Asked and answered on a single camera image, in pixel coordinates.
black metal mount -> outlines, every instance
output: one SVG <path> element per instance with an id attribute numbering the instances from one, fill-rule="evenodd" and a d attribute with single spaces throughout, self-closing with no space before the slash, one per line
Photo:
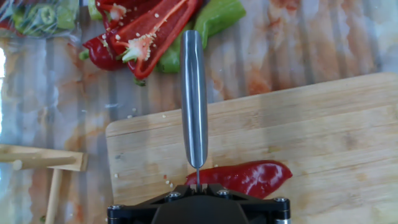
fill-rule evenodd
<path id="1" fill-rule="evenodd" d="M 272 223 L 290 224 L 290 201 L 261 200 L 225 189 L 220 184 L 178 185 L 169 193 L 138 205 L 112 205 L 109 224 Z"/>

red pepper slice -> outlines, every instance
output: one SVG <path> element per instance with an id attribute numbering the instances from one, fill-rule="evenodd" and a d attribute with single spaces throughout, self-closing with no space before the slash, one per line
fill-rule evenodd
<path id="1" fill-rule="evenodd" d="M 109 47 L 109 38 L 117 32 L 112 30 L 105 34 L 99 35 L 83 44 L 88 49 L 90 59 L 98 68 L 115 71 L 126 66 L 121 59 L 116 60 L 118 55 Z"/>
<path id="2" fill-rule="evenodd" d="M 145 79 L 153 71 L 198 4 L 198 0 L 162 0 L 111 37 L 116 53 L 125 53 L 123 60 L 128 61 L 128 67 L 138 80 Z"/>
<path id="3" fill-rule="evenodd" d="M 257 198 L 276 191 L 293 174 L 277 161 L 254 161 L 236 166 L 214 167 L 199 171 L 201 184 L 221 184 L 230 190 Z M 185 185 L 197 183 L 196 172 L 187 177 Z"/>
<path id="4" fill-rule="evenodd" d="M 105 29 L 124 27 L 154 8 L 161 0 L 97 0 L 96 8 L 101 13 Z M 108 21 L 106 13 L 111 16 Z"/>

pepper stem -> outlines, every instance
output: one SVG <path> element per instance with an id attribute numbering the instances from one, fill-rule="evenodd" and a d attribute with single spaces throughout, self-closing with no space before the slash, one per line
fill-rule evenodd
<path id="1" fill-rule="evenodd" d="M 137 79 L 137 77 L 134 77 L 134 83 L 136 85 L 138 85 L 138 86 L 145 86 L 146 85 L 145 80 L 139 80 L 139 79 Z"/>
<path id="2" fill-rule="evenodd" d="M 79 59 L 80 60 L 86 60 L 90 57 L 89 53 L 88 53 L 88 49 L 82 51 L 79 53 Z"/>
<path id="3" fill-rule="evenodd" d="M 124 63 L 131 61 L 131 60 L 137 60 L 137 58 L 140 55 L 141 55 L 140 49 L 137 49 L 135 47 L 130 47 L 123 53 L 122 60 Z"/>

knife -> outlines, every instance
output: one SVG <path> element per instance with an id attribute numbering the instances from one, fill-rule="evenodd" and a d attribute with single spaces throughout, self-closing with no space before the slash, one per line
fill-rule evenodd
<path id="1" fill-rule="evenodd" d="M 185 152 L 188 162 L 197 170 L 197 190 L 200 191 L 199 168 L 207 159 L 208 123 L 203 47 L 198 31 L 183 33 L 180 63 Z"/>

vegetable scrap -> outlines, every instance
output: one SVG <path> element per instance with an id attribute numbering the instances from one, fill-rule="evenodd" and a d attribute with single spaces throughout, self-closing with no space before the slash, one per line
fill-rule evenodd
<path id="1" fill-rule="evenodd" d="M 43 215 L 42 217 L 40 217 L 39 221 L 40 221 L 41 223 L 45 223 L 45 215 Z"/>
<path id="2" fill-rule="evenodd" d="M 202 0 L 90 0 L 91 18 L 102 18 L 107 32 L 84 43 L 87 50 L 80 59 L 90 58 L 108 71 L 127 66 L 139 86 L 146 86 L 154 69 L 176 73 L 183 31 L 199 31 L 205 48 L 209 37 L 246 15 L 239 0 L 211 0 L 200 10 L 201 4 Z"/>
<path id="3" fill-rule="evenodd" d="M 236 166 L 200 170 L 202 184 L 221 184 L 223 187 L 257 198 L 265 198 L 293 176 L 287 166 L 277 161 L 254 161 Z M 197 183 L 197 174 L 187 177 L 185 185 Z"/>
<path id="4" fill-rule="evenodd" d="M 78 8 L 75 0 L 4 1 L 0 8 L 0 36 L 14 33 L 19 37 L 53 37 L 70 32 L 76 27 Z"/>

